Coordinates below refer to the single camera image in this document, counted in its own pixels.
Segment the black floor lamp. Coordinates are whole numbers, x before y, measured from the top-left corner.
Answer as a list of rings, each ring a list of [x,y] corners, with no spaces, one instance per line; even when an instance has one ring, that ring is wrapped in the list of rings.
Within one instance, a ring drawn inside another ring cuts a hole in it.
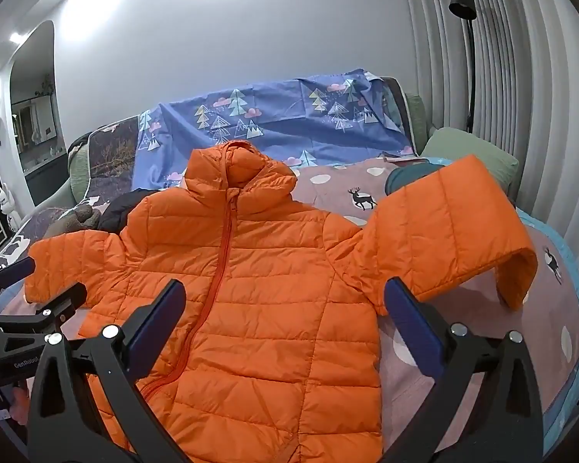
[[[466,46],[467,82],[469,83],[469,105],[467,106],[466,131],[473,133],[476,108],[476,42],[474,22],[478,14],[475,0],[450,0],[449,11],[462,22],[464,45]]]

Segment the olive brown fleece garment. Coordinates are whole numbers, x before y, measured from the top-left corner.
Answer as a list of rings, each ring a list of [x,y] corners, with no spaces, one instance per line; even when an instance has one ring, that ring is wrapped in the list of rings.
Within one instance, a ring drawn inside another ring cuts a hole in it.
[[[79,205],[51,224],[44,239],[83,230],[96,230],[101,211],[90,205]]]

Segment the mauve deer print bedsheet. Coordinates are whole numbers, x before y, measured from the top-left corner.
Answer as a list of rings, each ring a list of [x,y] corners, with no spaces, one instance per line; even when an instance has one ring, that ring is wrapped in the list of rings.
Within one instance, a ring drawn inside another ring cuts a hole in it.
[[[361,226],[371,210],[354,203],[350,189],[378,201],[385,196],[385,182],[391,172],[410,174],[419,164],[417,160],[376,158],[352,165],[298,168],[293,196]],[[522,221],[541,260],[520,311],[509,311],[500,303],[491,273],[463,283],[433,304],[447,321],[460,321],[481,336],[500,338],[512,329],[522,333],[541,393],[544,448],[551,450],[579,402],[579,271],[557,232],[529,215],[523,215]],[[379,329],[384,444],[390,446],[425,399],[432,382],[420,374],[392,322],[383,320]]]

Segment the black garment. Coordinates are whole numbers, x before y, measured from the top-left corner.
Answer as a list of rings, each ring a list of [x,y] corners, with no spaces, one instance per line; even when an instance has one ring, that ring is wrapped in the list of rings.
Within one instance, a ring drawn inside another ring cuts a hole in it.
[[[110,205],[100,215],[97,229],[107,233],[119,234],[127,225],[127,217],[146,196],[154,190],[141,189],[123,193],[110,202]]]

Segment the green headboard cushion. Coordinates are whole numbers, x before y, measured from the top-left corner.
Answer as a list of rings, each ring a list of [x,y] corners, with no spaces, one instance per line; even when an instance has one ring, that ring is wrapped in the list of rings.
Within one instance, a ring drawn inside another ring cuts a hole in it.
[[[430,138],[430,124],[425,105],[417,94],[406,93],[406,108],[409,117],[409,130],[414,152],[419,155],[425,149]]]

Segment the dark floral pillow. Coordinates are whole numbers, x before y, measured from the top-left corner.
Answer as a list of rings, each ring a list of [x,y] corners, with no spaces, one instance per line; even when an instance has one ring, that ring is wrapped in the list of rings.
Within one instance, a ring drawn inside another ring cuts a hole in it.
[[[76,204],[100,205],[128,193],[138,134],[138,116],[132,116],[97,128],[71,145],[68,172]]]

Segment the orange puffer jacket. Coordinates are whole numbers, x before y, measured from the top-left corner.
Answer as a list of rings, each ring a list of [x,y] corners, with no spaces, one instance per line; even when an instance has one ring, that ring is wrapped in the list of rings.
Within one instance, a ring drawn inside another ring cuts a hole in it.
[[[197,149],[184,185],[146,196],[120,232],[30,248],[27,300],[84,284],[84,338],[182,282],[185,311],[139,389],[195,462],[379,459],[386,282],[425,301],[493,271],[518,309],[537,274],[515,208],[475,157],[379,199],[364,226],[296,201],[296,183],[248,142]]]

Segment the folded dark green garment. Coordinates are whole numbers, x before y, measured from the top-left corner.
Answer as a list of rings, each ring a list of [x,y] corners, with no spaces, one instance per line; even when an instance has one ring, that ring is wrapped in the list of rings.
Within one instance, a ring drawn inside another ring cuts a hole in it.
[[[390,194],[395,193],[400,188],[425,178],[429,174],[434,174],[441,168],[442,165],[430,162],[419,162],[395,168],[388,174],[384,187],[385,193],[390,196]]]

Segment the green pillow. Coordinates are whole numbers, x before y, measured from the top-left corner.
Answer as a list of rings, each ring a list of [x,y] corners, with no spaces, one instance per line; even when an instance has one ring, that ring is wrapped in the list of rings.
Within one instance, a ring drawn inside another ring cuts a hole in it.
[[[422,156],[456,161],[466,156],[477,157],[500,187],[510,193],[520,163],[498,146],[458,128],[439,128],[429,138]]]

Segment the blue tree print sheet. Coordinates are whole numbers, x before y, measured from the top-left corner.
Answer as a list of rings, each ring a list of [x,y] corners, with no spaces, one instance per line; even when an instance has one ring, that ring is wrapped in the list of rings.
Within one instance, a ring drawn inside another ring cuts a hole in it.
[[[250,84],[140,114],[132,188],[178,186],[194,149],[245,140],[291,168],[415,153],[403,105],[363,69]]]

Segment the white cat figurine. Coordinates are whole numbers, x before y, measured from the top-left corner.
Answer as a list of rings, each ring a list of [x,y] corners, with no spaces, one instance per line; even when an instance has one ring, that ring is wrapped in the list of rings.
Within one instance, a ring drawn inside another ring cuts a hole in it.
[[[1,211],[7,218],[7,223],[11,231],[16,232],[22,225],[22,218],[17,211],[15,199],[6,183],[0,186],[0,206]]]

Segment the grey pleated curtain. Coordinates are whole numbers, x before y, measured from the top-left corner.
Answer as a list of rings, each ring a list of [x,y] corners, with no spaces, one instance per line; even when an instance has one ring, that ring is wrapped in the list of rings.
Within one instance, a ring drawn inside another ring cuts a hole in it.
[[[474,131],[519,160],[519,205],[579,263],[579,13],[570,0],[475,2]],[[408,0],[419,93],[435,124],[463,127],[466,46],[449,3]]]

